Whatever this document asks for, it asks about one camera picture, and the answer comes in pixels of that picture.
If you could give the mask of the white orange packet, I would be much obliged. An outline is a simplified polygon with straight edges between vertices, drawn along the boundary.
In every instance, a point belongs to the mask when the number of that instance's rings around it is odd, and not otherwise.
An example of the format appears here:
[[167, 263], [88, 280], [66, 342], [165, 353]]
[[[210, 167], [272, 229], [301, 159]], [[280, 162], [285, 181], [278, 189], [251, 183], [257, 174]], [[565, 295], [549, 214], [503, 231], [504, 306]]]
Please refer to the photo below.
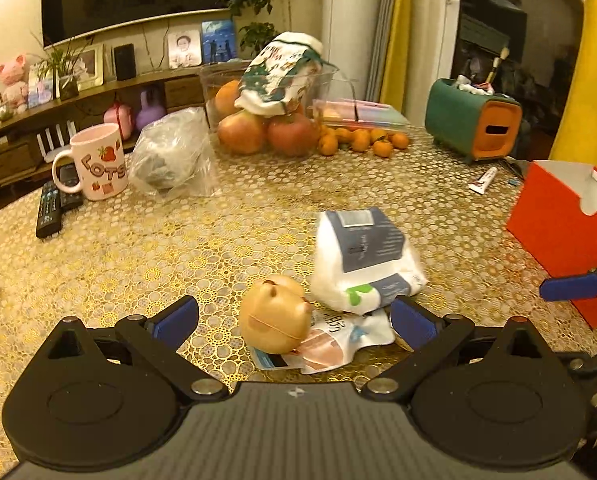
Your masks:
[[383, 309], [367, 315], [318, 310], [313, 315], [307, 338], [296, 350], [269, 354], [248, 347], [248, 352], [260, 370], [299, 370], [304, 375], [312, 375], [352, 363], [361, 349], [394, 341], [394, 330]]

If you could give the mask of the white blue wipes pack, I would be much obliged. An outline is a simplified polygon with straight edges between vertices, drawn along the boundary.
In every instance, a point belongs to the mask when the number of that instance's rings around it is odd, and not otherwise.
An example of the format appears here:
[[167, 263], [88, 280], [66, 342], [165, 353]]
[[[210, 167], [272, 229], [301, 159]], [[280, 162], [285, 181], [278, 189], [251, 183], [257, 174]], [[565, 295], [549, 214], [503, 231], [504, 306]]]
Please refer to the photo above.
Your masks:
[[427, 283], [415, 248], [381, 209], [318, 214], [309, 289], [328, 308], [365, 315]]

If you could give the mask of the tan pig figurine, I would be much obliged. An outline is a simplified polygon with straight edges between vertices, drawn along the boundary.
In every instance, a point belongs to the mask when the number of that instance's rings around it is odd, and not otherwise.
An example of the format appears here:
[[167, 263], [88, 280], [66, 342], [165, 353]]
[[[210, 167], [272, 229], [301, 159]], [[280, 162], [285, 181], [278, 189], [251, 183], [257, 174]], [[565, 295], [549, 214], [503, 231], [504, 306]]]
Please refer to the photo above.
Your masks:
[[268, 276], [243, 295], [241, 336], [249, 347], [268, 354], [292, 352], [308, 335], [313, 309], [304, 287], [293, 278]]

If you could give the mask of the red white cardboard box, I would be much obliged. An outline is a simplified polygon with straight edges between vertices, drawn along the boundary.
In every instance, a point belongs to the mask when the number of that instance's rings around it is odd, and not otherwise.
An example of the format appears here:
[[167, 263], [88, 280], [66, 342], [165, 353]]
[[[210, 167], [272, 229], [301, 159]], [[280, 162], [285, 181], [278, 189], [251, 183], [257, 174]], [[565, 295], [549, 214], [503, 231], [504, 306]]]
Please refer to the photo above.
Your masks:
[[[549, 274], [582, 275], [597, 268], [597, 168], [583, 162], [530, 163], [507, 229]], [[592, 328], [597, 297], [571, 301]]]

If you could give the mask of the black remote control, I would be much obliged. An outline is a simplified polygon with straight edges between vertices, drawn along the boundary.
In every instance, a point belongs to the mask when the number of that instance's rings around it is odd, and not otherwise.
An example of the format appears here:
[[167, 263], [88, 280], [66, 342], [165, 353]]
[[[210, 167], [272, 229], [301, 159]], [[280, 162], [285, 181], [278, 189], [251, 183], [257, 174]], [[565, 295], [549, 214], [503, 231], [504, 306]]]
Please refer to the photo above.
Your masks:
[[61, 192], [53, 181], [46, 182], [41, 188], [36, 237], [40, 240], [62, 229]]

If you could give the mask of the green orange tissue box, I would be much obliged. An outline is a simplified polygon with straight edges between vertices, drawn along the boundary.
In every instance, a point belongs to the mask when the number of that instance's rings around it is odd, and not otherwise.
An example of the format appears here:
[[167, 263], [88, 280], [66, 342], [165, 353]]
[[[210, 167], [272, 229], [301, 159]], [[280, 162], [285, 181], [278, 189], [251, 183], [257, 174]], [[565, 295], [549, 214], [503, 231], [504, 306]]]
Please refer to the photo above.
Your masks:
[[509, 155], [521, 126], [521, 104], [503, 94], [460, 90], [452, 79], [437, 79], [429, 92], [425, 129], [436, 144], [467, 162]]

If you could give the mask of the orange tangerine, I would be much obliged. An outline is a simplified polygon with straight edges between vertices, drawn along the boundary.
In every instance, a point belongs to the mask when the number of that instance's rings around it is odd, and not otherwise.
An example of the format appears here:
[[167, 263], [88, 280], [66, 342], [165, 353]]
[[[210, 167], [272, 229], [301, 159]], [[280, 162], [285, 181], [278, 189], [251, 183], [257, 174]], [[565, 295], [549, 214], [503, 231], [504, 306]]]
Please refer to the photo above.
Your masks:
[[368, 130], [361, 129], [354, 131], [351, 142], [351, 150], [356, 153], [367, 152], [371, 145], [371, 134]]
[[376, 140], [372, 144], [372, 153], [380, 158], [390, 158], [393, 155], [394, 146], [387, 139]]
[[395, 132], [390, 136], [390, 142], [394, 148], [405, 150], [409, 145], [409, 138], [405, 132]]
[[339, 149], [339, 140], [335, 134], [325, 134], [318, 141], [318, 153], [333, 156]]

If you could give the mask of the red apple left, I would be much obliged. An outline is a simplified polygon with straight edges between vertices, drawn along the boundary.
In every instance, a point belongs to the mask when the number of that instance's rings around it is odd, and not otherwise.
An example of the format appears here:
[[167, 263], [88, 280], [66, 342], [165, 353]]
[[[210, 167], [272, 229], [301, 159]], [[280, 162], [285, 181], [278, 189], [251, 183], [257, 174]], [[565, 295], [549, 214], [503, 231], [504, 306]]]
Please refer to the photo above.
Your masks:
[[247, 110], [221, 119], [217, 127], [219, 142], [233, 154], [253, 155], [263, 151], [267, 142], [266, 124]]

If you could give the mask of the red apple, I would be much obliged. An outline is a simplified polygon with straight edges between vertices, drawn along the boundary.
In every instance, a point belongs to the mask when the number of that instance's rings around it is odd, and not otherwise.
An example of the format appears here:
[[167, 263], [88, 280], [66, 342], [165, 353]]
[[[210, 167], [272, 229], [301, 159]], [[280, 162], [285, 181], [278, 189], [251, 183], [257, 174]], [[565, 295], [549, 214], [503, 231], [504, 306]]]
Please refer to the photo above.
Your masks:
[[316, 148], [318, 134], [313, 123], [301, 113], [271, 118], [267, 138], [272, 150], [288, 157], [302, 157]]
[[219, 142], [233, 154], [253, 155], [263, 151], [267, 142], [266, 124], [247, 110], [221, 119], [217, 127]]

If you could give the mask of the yellow curtain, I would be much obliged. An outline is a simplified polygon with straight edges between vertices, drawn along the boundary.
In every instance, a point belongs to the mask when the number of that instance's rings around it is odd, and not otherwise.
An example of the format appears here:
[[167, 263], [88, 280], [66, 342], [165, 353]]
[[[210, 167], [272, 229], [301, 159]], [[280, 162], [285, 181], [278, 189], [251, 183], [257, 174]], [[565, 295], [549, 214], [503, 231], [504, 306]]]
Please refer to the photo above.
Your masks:
[[407, 79], [411, 0], [380, 0], [366, 99], [402, 110]]

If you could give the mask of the green white snack bag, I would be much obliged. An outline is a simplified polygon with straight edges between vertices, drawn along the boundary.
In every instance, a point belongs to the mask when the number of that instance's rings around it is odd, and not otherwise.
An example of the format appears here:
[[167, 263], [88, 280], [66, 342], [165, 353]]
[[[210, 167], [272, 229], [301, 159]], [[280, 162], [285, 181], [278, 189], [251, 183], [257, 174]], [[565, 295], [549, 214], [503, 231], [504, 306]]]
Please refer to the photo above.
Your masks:
[[236, 108], [260, 117], [296, 110], [307, 87], [323, 69], [323, 44], [304, 32], [282, 32], [248, 64]]

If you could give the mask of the black speaker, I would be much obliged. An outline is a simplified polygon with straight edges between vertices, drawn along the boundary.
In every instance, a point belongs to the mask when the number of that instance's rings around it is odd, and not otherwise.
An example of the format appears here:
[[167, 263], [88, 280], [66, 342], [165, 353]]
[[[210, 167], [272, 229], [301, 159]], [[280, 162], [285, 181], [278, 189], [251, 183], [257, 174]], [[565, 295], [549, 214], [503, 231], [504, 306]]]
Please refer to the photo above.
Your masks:
[[122, 44], [113, 48], [115, 75], [118, 81], [134, 79], [137, 76], [135, 47]]

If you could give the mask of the framed photo on cabinet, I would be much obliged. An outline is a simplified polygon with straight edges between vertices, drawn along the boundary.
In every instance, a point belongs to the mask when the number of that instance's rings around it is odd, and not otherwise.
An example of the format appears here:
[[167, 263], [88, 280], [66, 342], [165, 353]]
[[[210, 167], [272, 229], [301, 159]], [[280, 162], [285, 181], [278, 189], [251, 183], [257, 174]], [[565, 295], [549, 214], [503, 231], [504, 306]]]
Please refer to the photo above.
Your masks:
[[74, 76], [79, 91], [100, 87], [104, 84], [104, 45], [92, 44], [80, 51]]

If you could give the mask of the framed child portrait photo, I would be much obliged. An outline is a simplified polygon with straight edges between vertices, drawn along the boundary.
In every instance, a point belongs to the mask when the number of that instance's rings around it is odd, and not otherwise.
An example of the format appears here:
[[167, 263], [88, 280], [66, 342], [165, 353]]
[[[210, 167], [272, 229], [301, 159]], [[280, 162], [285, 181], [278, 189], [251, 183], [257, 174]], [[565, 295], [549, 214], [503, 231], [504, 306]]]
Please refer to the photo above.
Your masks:
[[171, 70], [202, 64], [199, 28], [175, 30], [167, 36], [168, 66]]

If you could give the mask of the white air conditioner column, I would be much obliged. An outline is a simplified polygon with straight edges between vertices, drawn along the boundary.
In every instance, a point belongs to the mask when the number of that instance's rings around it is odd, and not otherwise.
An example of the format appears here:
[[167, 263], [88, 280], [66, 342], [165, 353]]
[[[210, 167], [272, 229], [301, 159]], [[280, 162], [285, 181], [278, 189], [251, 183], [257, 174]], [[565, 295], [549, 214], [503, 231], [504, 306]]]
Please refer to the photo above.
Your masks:
[[323, 57], [335, 64], [364, 99], [380, 0], [323, 0]]

